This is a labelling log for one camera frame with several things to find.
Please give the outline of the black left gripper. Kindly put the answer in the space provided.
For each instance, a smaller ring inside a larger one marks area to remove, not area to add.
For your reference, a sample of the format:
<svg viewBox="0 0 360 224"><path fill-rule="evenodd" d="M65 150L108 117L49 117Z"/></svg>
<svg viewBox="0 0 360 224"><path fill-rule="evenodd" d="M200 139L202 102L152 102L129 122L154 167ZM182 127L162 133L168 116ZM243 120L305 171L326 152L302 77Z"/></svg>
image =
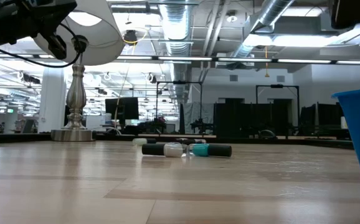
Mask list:
<svg viewBox="0 0 360 224"><path fill-rule="evenodd" d="M76 1L52 1L41 6L38 4L39 0L4 1L4 6L9 7L7 27L4 28L5 42L17 42L25 37L35 38L38 32L46 36L53 35L60 23L77 7Z"/></svg>

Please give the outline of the pale green nail polish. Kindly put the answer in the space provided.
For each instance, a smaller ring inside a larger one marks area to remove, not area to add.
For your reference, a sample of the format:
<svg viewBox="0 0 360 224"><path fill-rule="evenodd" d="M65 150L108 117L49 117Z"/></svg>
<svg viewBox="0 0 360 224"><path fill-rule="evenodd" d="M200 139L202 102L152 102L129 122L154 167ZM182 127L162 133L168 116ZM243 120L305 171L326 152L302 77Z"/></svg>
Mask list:
<svg viewBox="0 0 360 224"><path fill-rule="evenodd" d="M157 140L154 138L134 138L132 143L134 146L142 146L144 144L156 144Z"/></svg>

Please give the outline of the teal nail polish black cap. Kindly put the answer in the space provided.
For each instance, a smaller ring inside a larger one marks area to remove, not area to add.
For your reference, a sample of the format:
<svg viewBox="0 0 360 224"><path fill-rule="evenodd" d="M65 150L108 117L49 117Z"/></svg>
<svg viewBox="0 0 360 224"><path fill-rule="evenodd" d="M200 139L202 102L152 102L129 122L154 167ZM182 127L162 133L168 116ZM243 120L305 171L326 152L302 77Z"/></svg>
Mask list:
<svg viewBox="0 0 360 224"><path fill-rule="evenodd" d="M190 144L189 152L199 157L231 157L232 147L218 144Z"/></svg>

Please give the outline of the black ceiling device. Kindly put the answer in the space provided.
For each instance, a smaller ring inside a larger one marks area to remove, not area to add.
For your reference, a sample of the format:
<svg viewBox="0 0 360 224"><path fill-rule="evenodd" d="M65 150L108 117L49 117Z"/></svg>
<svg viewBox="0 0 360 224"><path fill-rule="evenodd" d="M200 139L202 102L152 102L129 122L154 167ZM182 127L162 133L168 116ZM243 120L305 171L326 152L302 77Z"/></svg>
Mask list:
<svg viewBox="0 0 360 224"><path fill-rule="evenodd" d="M135 30L127 30L123 36L123 40L128 45L135 45L138 42Z"/></svg>

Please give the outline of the silver lamp white shade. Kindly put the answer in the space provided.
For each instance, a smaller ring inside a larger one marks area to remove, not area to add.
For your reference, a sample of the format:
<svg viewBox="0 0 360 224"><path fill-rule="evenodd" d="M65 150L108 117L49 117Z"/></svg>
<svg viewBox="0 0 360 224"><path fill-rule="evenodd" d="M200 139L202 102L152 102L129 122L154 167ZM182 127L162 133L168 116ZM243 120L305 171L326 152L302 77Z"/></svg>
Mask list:
<svg viewBox="0 0 360 224"><path fill-rule="evenodd" d="M125 42L107 0L76 0L77 7L62 21L68 29L58 26L56 34L67 44L67 58L72 65L72 82L66 96L70 114L68 123L51 131L53 141L88 142L93 133L83 124L86 92L83 84L85 66L110 63L120 56ZM35 43L45 52L47 41L36 37Z"/></svg>

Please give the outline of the black monitor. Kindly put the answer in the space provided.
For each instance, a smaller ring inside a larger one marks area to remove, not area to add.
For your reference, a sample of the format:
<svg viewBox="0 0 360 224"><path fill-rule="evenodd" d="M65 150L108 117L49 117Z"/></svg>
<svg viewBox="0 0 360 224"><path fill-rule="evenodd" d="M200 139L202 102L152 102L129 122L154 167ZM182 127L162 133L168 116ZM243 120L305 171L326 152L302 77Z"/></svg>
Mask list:
<svg viewBox="0 0 360 224"><path fill-rule="evenodd" d="M139 119L138 99L135 97L105 100L105 111L112 119Z"/></svg>

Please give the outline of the long ceiling light strip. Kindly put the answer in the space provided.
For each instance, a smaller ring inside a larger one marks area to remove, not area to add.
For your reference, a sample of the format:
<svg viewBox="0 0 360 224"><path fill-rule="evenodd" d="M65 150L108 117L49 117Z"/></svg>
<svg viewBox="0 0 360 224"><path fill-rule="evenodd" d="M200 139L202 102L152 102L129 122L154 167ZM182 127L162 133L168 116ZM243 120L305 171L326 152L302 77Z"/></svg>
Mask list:
<svg viewBox="0 0 360 224"><path fill-rule="evenodd" d="M172 62L242 62L242 63L297 63L320 65L360 65L360 60L320 60L320 59L290 59L290 58L230 58L230 57L182 57L182 56L137 56L123 55L117 60L145 60Z"/></svg>

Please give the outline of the grey tarp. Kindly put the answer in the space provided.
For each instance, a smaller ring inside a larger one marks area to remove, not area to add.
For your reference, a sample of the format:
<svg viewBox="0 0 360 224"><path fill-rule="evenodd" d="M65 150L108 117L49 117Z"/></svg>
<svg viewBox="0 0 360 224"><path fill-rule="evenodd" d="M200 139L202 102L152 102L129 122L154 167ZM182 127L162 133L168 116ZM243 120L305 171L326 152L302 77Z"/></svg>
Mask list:
<svg viewBox="0 0 360 224"><path fill-rule="evenodd" d="M214 104L184 103L179 106L180 134L213 134Z"/></svg>

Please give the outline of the black partition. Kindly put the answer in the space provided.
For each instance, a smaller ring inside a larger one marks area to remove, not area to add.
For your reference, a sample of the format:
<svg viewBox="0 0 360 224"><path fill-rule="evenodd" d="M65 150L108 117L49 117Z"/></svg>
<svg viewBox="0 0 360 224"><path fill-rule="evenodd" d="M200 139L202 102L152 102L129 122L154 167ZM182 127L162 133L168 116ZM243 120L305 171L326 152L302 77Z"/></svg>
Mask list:
<svg viewBox="0 0 360 224"><path fill-rule="evenodd" d="M344 116L339 103L324 104L315 103L311 106L302 107L299 125L301 128L341 128L341 118Z"/></svg>
<svg viewBox="0 0 360 224"><path fill-rule="evenodd" d="M214 105L214 132L218 138L247 138L264 130L285 136L291 126L288 106L281 103Z"/></svg>

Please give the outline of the silver ventilation duct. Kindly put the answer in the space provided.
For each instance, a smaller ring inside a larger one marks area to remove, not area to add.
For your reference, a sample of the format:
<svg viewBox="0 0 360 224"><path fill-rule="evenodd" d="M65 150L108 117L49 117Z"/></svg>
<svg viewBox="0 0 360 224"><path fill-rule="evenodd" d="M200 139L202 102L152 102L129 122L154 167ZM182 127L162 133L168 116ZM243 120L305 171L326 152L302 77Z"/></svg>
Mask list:
<svg viewBox="0 0 360 224"><path fill-rule="evenodd" d="M190 25L191 6L183 4L162 4L159 6L162 17L162 30L166 44L167 55L172 57L188 57L191 55ZM191 81L191 64L173 61L171 64L172 81Z"/></svg>
<svg viewBox="0 0 360 224"><path fill-rule="evenodd" d="M256 14L248 16L243 28L244 39L231 57L247 57L262 40L259 34L272 34L275 23L295 0L265 0Z"/></svg>

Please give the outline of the black table frame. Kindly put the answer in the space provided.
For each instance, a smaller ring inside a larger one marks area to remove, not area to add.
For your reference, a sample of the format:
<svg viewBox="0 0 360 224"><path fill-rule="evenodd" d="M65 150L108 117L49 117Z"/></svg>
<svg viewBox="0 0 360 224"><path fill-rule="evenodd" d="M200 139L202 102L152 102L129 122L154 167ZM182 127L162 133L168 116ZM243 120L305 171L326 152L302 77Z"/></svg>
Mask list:
<svg viewBox="0 0 360 224"><path fill-rule="evenodd" d="M92 137L97 141L132 141L136 136L115 136L112 134L93 134ZM50 141L50 133L42 134L0 134L0 144L17 143L17 142L35 142ZM205 139L207 143L213 144L283 144L283 145L303 145L330 147L339 149L353 150L354 146L351 141L328 140L328 139L248 139L248 138L213 138L199 137L196 139Z"/></svg>

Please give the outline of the black frame stand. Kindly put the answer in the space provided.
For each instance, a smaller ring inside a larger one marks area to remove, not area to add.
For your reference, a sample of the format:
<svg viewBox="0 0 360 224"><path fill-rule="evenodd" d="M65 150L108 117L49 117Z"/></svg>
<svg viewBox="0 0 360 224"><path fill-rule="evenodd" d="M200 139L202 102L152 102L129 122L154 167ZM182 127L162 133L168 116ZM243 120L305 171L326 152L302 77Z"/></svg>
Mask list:
<svg viewBox="0 0 360 224"><path fill-rule="evenodd" d="M155 118L154 120L157 121L158 120L158 96L159 96L159 92L161 91L159 85L161 83L164 83L165 85L167 84L173 84L173 85L191 85L191 84L198 84L199 85L199 94L200 94L200 102L202 102L202 93L203 93L203 82L192 82L192 81L185 81L185 80L175 80L175 81L157 81L156 83L156 104L155 104ZM180 106L180 134L185 134L186 133L186 129L185 129L185 120L184 120L184 107L183 105Z"/></svg>
<svg viewBox="0 0 360 224"><path fill-rule="evenodd" d="M271 84L271 85L256 85L255 86L255 105L257 106L259 104L258 102L258 98L259 98L259 92L258 92L258 89L262 87L262 88L265 88L265 87L268 87L268 88L287 88L290 92L292 92L290 90L290 88L295 88L296 89L296 108L297 108L297 114L296 114L296 121L297 121L297 126L299 126L300 124L300 87L298 85L282 85L282 84Z"/></svg>

